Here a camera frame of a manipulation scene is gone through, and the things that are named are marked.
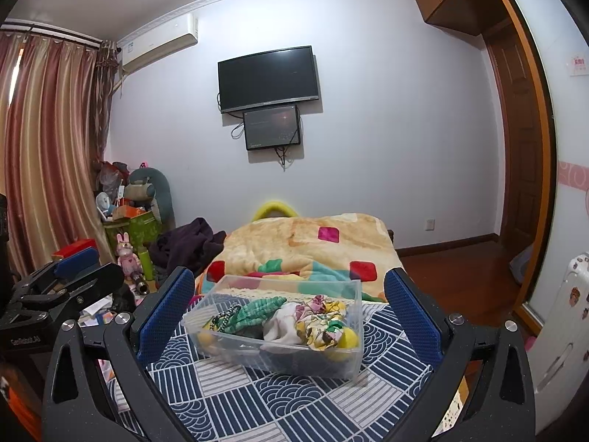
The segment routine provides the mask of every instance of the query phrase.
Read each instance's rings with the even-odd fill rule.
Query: door frame
[[[532,255],[530,257],[528,267],[523,276],[521,288],[517,295],[514,303],[513,311],[522,319],[523,323],[528,326],[532,333],[538,335],[542,329],[542,325],[538,320],[537,316],[531,312],[531,309],[526,304],[532,291],[535,288],[538,274],[542,262],[544,261],[544,255],[546,253],[546,247],[550,235],[550,228],[553,219],[554,209],[554,196],[556,193],[556,182],[557,182],[557,158],[556,158],[556,136],[554,131],[554,118],[553,109],[550,101],[550,93],[548,84],[546,82],[546,76],[544,75],[544,68],[540,61],[538,50],[535,46],[532,35],[528,29],[523,16],[521,15],[519,8],[514,0],[501,0],[507,9],[509,19],[502,21],[489,29],[488,32],[483,33],[483,37],[490,36],[497,31],[505,28],[506,25],[513,24],[515,31],[519,36],[519,40],[522,44],[523,52],[526,60],[529,64],[529,69],[532,77],[532,86],[538,102],[538,116],[540,118],[540,130],[541,130],[541,141],[542,141],[542,191],[540,197],[540,215],[538,217],[538,227],[536,230],[536,236],[534,238],[534,244],[532,246]],[[497,86],[500,94],[501,102],[501,115],[503,118],[504,132],[506,131],[507,119],[505,117],[505,104],[502,96],[501,82],[498,76],[497,63],[494,61],[492,52],[489,52],[491,62],[493,64],[493,71],[495,73],[495,79],[497,80]],[[508,184],[509,184],[509,148],[507,144],[507,138],[504,141],[505,144],[505,196],[503,204],[503,219],[501,222],[501,231],[505,224],[506,204],[509,197]]]

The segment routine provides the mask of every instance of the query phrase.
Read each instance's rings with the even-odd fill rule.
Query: door panel
[[[542,192],[538,101],[513,25],[485,38],[501,97],[505,133],[505,204],[501,242],[516,255],[534,242]]]

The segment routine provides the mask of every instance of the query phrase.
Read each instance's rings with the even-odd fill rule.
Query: clear plastic container
[[[205,329],[213,316],[234,303],[285,297],[303,301],[323,294],[346,305],[344,324],[354,330],[359,345],[353,349],[314,351],[306,345],[267,342]],[[199,354],[269,372],[324,378],[352,379],[360,371],[364,348],[360,281],[289,281],[225,276],[183,319],[186,332]]]

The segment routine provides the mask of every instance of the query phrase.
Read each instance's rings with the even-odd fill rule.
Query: bolt
[[[63,324],[61,324],[61,328],[63,330],[70,330],[74,326],[75,326],[75,320],[73,320],[73,319],[68,319]]]
[[[505,329],[507,329],[509,332],[515,332],[517,330],[517,324],[512,320],[506,320]]]
[[[464,324],[464,316],[462,314],[457,313],[457,312],[450,314],[448,316],[448,319],[455,326],[461,326],[462,324]]]
[[[117,314],[117,316],[114,318],[114,322],[116,322],[117,324],[126,324],[129,322],[130,318],[131,315],[128,312],[122,312],[120,314]]]

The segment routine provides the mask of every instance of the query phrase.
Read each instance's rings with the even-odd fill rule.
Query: orange cloth
[[[22,400],[17,396],[17,393],[10,387],[8,388],[8,406],[29,434],[32,435],[37,442],[41,442],[40,417],[23,404]]]

